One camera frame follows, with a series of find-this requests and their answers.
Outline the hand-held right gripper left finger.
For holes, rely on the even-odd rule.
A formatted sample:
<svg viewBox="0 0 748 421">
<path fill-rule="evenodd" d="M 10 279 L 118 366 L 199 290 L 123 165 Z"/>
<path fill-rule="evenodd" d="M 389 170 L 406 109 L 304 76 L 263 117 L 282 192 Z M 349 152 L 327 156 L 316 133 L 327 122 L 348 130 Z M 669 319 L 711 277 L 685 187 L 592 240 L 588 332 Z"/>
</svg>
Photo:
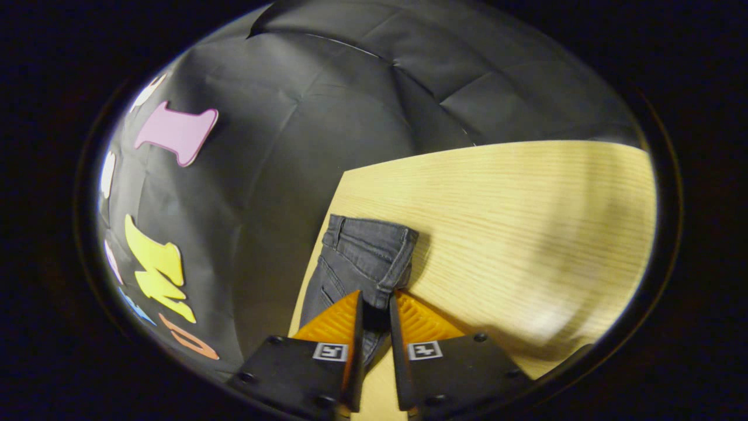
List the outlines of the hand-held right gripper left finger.
<svg viewBox="0 0 748 421">
<path fill-rule="evenodd" d="M 291 419 L 350 418 L 361 401 L 363 310 L 357 290 L 295 335 L 268 336 L 230 378 L 229 387 Z"/>
</svg>

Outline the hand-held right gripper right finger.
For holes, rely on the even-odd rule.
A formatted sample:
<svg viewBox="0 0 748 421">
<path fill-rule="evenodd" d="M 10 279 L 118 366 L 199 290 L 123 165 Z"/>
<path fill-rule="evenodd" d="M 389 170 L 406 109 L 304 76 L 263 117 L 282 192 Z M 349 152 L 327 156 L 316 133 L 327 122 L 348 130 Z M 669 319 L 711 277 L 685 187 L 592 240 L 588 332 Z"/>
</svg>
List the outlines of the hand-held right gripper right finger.
<svg viewBox="0 0 748 421">
<path fill-rule="evenodd" d="M 396 292 L 389 310 L 397 398 L 410 419 L 471 419 L 534 383 L 487 333 L 460 329 L 411 294 Z"/>
</svg>

